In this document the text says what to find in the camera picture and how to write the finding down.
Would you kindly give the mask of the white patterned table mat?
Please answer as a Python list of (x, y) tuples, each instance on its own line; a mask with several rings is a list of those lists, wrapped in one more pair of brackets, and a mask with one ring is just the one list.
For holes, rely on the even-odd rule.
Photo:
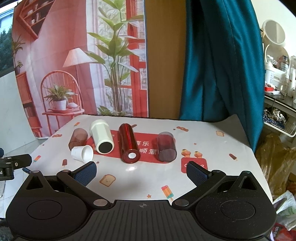
[[(232, 176), (250, 171), (267, 196), (271, 196), (235, 115), (218, 123), (113, 116), (104, 116), (103, 120), (109, 124), (114, 142), (118, 141), (119, 126), (130, 124), (140, 152), (140, 159), (133, 164), (121, 160), (118, 147), (106, 155), (94, 154), (97, 174), (88, 187), (109, 201), (177, 199), (195, 187), (186, 174), (189, 161)], [(156, 138), (162, 132), (169, 132), (175, 138), (177, 157), (169, 163), (156, 158)]]

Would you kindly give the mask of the yellow plastic bag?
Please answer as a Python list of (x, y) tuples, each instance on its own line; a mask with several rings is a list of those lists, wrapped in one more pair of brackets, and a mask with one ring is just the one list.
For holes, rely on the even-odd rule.
[(257, 147), (255, 157), (268, 183), (273, 199), (286, 192), (288, 176), (295, 164), (295, 147), (286, 147), (279, 135), (266, 135)]

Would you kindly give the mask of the small white paper cup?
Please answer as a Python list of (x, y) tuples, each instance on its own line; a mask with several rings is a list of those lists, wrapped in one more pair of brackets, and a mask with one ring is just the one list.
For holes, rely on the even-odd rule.
[(71, 156), (80, 162), (86, 163), (93, 160), (94, 152), (91, 146), (77, 146), (71, 150)]

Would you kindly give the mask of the white tumbler with black bottom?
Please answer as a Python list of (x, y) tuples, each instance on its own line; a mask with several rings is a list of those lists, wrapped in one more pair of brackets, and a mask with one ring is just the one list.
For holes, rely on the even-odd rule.
[(114, 149), (114, 141), (108, 123), (104, 120), (95, 120), (91, 123), (90, 134), (99, 154), (109, 154)]

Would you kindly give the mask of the brown translucent plastic cup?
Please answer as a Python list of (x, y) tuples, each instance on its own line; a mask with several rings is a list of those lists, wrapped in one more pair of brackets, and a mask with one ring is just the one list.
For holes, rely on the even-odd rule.
[(74, 147), (85, 146), (88, 139), (88, 133), (83, 128), (76, 128), (70, 138), (68, 147), (72, 150)]

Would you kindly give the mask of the white shelf with clutter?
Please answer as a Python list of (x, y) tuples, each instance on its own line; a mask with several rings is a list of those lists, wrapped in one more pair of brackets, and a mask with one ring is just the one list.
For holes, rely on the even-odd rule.
[(264, 117), (265, 127), (290, 138), (295, 137), (295, 56), (289, 56), (285, 32), (274, 20), (266, 20), (261, 30), (265, 66), (264, 106), (281, 111), (284, 120)]

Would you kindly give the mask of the shiny red metal tumbler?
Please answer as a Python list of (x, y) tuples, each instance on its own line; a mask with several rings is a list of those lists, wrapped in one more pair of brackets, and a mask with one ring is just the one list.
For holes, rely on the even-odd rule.
[(137, 162), (140, 159), (140, 151), (130, 124), (123, 123), (119, 127), (118, 139), (121, 160), (127, 164)]

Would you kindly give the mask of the dark purple translucent cup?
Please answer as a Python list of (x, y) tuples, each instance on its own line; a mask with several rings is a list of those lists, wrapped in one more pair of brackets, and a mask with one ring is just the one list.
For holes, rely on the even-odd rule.
[(161, 162), (172, 162), (177, 157), (175, 138), (170, 132), (162, 132), (156, 137), (157, 159)]

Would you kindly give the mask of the printed room backdrop cloth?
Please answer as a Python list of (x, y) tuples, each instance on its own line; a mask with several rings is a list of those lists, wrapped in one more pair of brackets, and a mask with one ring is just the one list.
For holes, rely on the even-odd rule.
[(149, 115), (143, 1), (20, 1), (12, 37), (35, 137), (82, 114)]

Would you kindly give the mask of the teal curtain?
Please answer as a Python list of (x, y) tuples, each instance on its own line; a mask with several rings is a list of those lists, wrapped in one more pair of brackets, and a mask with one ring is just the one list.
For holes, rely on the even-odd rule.
[(181, 120), (237, 115), (251, 149), (263, 128), (263, 47), (251, 1), (187, 1)]

